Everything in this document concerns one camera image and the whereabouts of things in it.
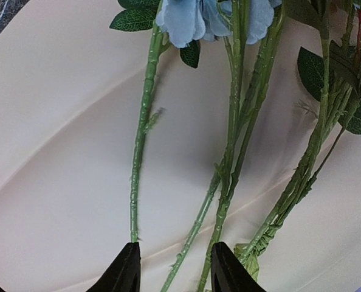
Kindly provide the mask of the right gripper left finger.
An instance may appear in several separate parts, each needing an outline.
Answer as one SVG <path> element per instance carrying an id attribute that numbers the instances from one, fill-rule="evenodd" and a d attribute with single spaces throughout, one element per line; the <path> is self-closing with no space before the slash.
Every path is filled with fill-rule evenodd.
<path id="1" fill-rule="evenodd" d="M 140 291 L 140 246 L 127 243 L 106 271 L 87 292 L 138 292 Z"/>

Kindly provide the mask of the blue fake flower stem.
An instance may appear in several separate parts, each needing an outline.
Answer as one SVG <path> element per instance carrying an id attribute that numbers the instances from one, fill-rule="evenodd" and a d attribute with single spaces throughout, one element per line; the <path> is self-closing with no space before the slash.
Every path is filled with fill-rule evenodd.
<path id="1" fill-rule="evenodd" d="M 284 23 L 282 1 L 200 1 L 200 4 L 205 21 L 204 39 L 223 39 L 230 66 L 227 142 L 221 162 L 215 165 L 204 202 L 162 291 L 169 290 L 200 231 L 216 191 L 220 190 L 215 225 L 197 285 L 198 291 L 205 288 L 212 247 L 221 237 L 248 144 L 267 95 Z"/>

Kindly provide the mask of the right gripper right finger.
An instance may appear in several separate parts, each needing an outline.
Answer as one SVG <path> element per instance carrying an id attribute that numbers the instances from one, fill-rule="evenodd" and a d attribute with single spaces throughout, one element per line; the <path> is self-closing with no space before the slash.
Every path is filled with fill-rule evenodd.
<path id="1" fill-rule="evenodd" d="M 265 292 L 224 242 L 211 249 L 212 292 Z"/>

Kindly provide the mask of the white and red flower stem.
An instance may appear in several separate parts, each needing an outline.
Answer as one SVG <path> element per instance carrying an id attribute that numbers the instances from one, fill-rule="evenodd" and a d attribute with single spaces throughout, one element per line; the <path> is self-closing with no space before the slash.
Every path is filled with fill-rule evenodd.
<path id="1" fill-rule="evenodd" d="M 239 261 L 253 279 L 259 273 L 258 257 L 267 249 L 292 209 L 311 191 L 321 170 L 316 160 L 336 126 L 348 128 L 361 103 L 361 1 L 343 1 L 347 13 L 345 33 L 337 44 L 329 36 L 331 1 L 284 1 L 286 15 L 318 30 L 321 40 L 321 73 L 317 123 L 308 146 L 273 209 L 245 247 L 237 246 Z"/>

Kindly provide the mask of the small blue flower stem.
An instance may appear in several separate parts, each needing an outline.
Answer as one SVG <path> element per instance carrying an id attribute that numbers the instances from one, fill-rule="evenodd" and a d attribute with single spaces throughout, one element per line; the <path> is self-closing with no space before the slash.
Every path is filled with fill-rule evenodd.
<path id="1" fill-rule="evenodd" d="M 130 192 L 130 239 L 138 241 L 138 192 L 146 135 L 161 112 L 151 113 L 159 58 L 170 46 L 179 49 L 182 61 L 191 68 L 199 63 L 199 40 L 205 35 L 201 1 L 120 1 L 123 10 L 109 27 L 121 32 L 151 30 L 148 62 L 134 143 Z"/>

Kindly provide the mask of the peach and green wrapping paper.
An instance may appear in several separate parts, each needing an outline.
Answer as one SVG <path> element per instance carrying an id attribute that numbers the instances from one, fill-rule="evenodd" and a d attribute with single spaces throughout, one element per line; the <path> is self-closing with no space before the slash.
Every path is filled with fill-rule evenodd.
<path id="1" fill-rule="evenodd" d="M 85 291 L 129 240 L 132 153 L 150 32 L 109 25 L 117 1 L 0 1 L 0 286 Z M 163 116 L 139 192 L 142 291 L 159 291 L 223 155 L 222 40 L 196 69 L 157 70 Z M 361 286 L 361 136 L 345 133 L 259 259 L 268 291 Z"/>

